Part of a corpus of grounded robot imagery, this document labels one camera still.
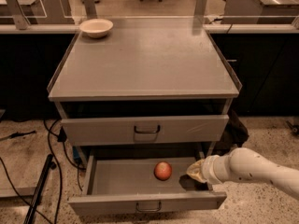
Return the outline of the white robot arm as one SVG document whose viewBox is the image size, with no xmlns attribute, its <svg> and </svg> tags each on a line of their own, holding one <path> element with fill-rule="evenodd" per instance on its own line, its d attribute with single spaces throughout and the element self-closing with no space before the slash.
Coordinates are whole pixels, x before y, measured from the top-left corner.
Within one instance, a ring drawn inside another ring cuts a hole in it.
<svg viewBox="0 0 299 224">
<path fill-rule="evenodd" d="M 299 171 L 274 163 L 248 148 L 235 148 L 227 155 L 212 155 L 193 163 L 187 175 L 211 185 L 224 182 L 263 182 L 299 200 Z"/>
</svg>

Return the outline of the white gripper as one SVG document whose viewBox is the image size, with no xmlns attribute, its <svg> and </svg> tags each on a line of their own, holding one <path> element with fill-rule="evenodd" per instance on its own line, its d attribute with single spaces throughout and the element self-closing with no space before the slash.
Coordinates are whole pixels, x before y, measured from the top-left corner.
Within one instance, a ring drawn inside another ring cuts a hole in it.
<svg viewBox="0 0 299 224">
<path fill-rule="evenodd" d="M 214 172 L 215 160 L 218 155 L 208 156 L 204 160 L 199 160 L 187 168 L 186 174 L 200 183 L 208 183 L 211 185 L 220 184 L 221 181 L 217 178 Z"/>
</svg>

